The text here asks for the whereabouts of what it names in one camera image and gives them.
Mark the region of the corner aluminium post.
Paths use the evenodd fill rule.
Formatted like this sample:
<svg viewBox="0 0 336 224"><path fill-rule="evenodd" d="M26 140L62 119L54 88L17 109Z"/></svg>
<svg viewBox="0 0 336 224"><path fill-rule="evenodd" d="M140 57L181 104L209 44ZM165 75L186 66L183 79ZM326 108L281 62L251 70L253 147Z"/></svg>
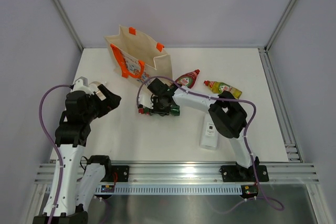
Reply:
<svg viewBox="0 0 336 224"><path fill-rule="evenodd" d="M280 19L278 20L270 38L268 39L266 45L264 46L264 50L268 52L272 45L274 44L275 40L277 39L278 35L280 34L283 26L285 25L287 19L289 18L291 12L294 10L296 3L298 0L289 0L287 3L284 11L282 12Z"/></svg>
<svg viewBox="0 0 336 224"><path fill-rule="evenodd" d="M71 39L74 41L75 45L77 46L79 51L82 53L85 47L83 46L83 43L81 42L81 39L79 38L69 16L67 15L66 10L63 7L63 4L61 3L60 0L51 0L51 2L54 5Z"/></svg>

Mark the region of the clear liquid soap bottle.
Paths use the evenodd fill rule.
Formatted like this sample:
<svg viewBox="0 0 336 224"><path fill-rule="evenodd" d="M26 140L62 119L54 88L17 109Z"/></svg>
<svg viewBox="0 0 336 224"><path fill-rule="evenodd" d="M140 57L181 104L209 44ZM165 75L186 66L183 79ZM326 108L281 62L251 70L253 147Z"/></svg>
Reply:
<svg viewBox="0 0 336 224"><path fill-rule="evenodd" d="M100 85L102 85L102 83L98 81L94 81L88 84L89 94L96 101L104 101L107 98L106 95L104 95L102 91L99 89Z"/></svg>

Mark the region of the small circuit board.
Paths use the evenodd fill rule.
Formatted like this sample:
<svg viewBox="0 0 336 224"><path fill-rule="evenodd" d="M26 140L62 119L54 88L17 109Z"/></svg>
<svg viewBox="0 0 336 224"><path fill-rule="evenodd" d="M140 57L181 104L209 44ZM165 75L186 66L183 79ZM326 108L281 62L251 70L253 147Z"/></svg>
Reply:
<svg viewBox="0 0 336 224"><path fill-rule="evenodd" d="M242 185L241 190L242 190L241 191L242 198L254 198L258 196L257 185Z"/></svg>
<svg viewBox="0 0 336 224"><path fill-rule="evenodd" d="M113 194L114 193L114 185L102 185L101 190L102 193Z"/></svg>

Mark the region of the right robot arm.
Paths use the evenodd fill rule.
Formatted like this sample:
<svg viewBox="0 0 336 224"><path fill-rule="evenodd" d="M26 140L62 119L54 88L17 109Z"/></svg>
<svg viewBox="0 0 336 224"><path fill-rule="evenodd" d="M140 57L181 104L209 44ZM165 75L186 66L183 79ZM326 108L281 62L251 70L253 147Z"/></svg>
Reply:
<svg viewBox="0 0 336 224"><path fill-rule="evenodd" d="M256 178L259 159L251 151L246 136L251 121L247 121L247 113L240 104L248 103L254 108L251 120L256 114L256 106L249 101L235 99L228 91L218 95L197 93L176 82L167 85L162 79L154 76L148 85L152 93L152 107L146 113L179 116L182 106L207 113L217 132L230 140L235 152L236 165L228 174L242 181Z"/></svg>

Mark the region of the aluminium mounting rail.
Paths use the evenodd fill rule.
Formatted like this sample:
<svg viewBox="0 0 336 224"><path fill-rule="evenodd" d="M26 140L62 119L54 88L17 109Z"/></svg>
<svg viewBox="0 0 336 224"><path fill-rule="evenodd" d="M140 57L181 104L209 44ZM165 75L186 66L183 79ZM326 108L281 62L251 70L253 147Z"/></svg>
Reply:
<svg viewBox="0 0 336 224"><path fill-rule="evenodd" d="M265 163L271 184L317 184L313 164ZM220 163L131 163L128 183L137 184L214 184L223 181Z"/></svg>

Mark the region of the left corner aluminium post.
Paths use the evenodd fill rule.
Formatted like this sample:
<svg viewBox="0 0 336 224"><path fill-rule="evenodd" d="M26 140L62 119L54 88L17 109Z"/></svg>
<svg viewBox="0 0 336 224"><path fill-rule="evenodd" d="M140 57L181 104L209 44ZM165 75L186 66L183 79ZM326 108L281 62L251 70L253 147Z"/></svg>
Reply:
<svg viewBox="0 0 336 224"><path fill-rule="evenodd" d="M83 43L81 42L81 39L79 38L69 16L67 15L66 10L63 7L63 4L61 3L60 0L51 0L51 2L54 5L71 39L74 41L75 45L77 46L79 51L82 53L85 47L83 46Z"/></svg>

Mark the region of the red dish soap bottle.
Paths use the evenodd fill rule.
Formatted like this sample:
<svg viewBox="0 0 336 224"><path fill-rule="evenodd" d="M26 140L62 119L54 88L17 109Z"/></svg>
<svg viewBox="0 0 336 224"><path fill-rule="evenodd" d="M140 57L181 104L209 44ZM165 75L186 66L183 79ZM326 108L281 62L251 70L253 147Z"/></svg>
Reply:
<svg viewBox="0 0 336 224"><path fill-rule="evenodd" d="M196 69L194 71L185 73L183 75L181 75L180 77L178 77L175 82L182 85L182 86L186 86L187 88L192 88L195 85L195 82L197 80L197 77L200 73L199 69Z"/></svg>

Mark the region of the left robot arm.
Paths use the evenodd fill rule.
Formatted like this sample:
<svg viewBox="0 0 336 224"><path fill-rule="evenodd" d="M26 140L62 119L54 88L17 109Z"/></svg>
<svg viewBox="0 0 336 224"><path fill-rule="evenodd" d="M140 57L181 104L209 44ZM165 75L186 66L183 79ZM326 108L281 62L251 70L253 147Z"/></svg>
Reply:
<svg viewBox="0 0 336 224"><path fill-rule="evenodd" d="M121 97L98 82L82 84L77 80L69 88L66 109L51 140L58 164L50 195L43 213L35 216L33 223L87 223L96 187L101 181L114 179L111 160L106 155L91 156L83 177L77 176L91 122L116 109Z"/></svg>

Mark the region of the cream canvas tote bag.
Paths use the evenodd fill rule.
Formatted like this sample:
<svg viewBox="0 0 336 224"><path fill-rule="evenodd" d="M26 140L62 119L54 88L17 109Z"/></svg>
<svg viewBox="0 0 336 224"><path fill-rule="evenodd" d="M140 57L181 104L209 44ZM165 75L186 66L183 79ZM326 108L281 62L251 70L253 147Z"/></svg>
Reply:
<svg viewBox="0 0 336 224"><path fill-rule="evenodd" d="M139 87L152 76L172 78L171 56L164 45L133 28L119 27L119 34L105 36L115 72Z"/></svg>

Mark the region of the green dish soap bottle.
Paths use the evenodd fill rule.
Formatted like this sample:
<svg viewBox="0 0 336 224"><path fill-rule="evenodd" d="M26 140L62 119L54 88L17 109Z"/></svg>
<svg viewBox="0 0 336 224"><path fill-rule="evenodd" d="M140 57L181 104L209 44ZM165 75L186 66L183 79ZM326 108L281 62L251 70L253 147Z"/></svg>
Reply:
<svg viewBox="0 0 336 224"><path fill-rule="evenodd" d="M160 116L180 116L180 107L179 106L172 106L172 107L167 107L167 108L147 108L145 106L140 105L138 107L138 112L140 114L145 114L145 115L160 115Z"/></svg>

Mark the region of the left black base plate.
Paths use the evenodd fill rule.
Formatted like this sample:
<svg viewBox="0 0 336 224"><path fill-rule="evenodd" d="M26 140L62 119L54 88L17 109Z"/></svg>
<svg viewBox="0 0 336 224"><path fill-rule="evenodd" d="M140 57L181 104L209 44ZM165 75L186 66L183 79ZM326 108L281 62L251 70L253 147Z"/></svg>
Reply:
<svg viewBox="0 0 336 224"><path fill-rule="evenodd" d="M109 182L109 183L128 182L129 169L130 167L127 165L112 165L110 168L106 170L106 174L102 179L102 182Z"/></svg>

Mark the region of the left small circuit board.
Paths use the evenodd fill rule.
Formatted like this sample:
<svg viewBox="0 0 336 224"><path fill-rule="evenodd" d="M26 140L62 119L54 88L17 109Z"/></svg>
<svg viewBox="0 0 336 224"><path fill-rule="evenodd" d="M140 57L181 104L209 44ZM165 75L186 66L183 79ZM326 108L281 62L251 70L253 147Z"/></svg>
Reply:
<svg viewBox="0 0 336 224"><path fill-rule="evenodd" d="M102 193L113 194L114 193L114 185L102 185L101 190Z"/></svg>

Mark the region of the white rectangular bottle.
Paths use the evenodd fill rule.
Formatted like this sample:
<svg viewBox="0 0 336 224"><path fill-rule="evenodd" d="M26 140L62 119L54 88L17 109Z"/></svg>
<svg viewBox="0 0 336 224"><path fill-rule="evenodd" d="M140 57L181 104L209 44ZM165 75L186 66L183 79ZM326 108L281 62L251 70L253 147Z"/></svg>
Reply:
<svg viewBox="0 0 336 224"><path fill-rule="evenodd" d="M200 148L216 150L218 147L218 131L209 114L205 114L200 138Z"/></svg>

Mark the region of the yellow dish soap bottle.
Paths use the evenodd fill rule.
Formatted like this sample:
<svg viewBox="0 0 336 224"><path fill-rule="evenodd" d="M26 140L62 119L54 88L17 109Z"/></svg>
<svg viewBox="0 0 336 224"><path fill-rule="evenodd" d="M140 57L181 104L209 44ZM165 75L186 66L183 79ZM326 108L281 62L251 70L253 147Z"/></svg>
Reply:
<svg viewBox="0 0 336 224"><path fill-rule="evenodd" d="M203 82L205 86L207 86L213 93L217 94L222 94L224 91L230 92L234 98L239 99L240 96L242 95L242 92L235 88L232 87L224 82L218 82L218 81L204 81Z"/></svg>

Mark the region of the right corner aluminium post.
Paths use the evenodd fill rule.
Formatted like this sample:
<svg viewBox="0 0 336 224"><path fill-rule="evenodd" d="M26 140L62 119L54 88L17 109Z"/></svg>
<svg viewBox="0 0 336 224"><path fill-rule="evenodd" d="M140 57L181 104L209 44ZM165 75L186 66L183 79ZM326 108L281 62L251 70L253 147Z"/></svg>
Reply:
<svg viewBox="0 0 336 224"><path fill-rule="evenodd" d="M289 18L291 12L294 10L296 3L298 0L289 0L287 3L284 11L282 12L280 19L278 20L270 38L268 39L266 45L264 46L264 50L268 52L272 45L274 44L275 40L277 39L278 35L280 34L283 26L285 25L287 19Z"/></svg>

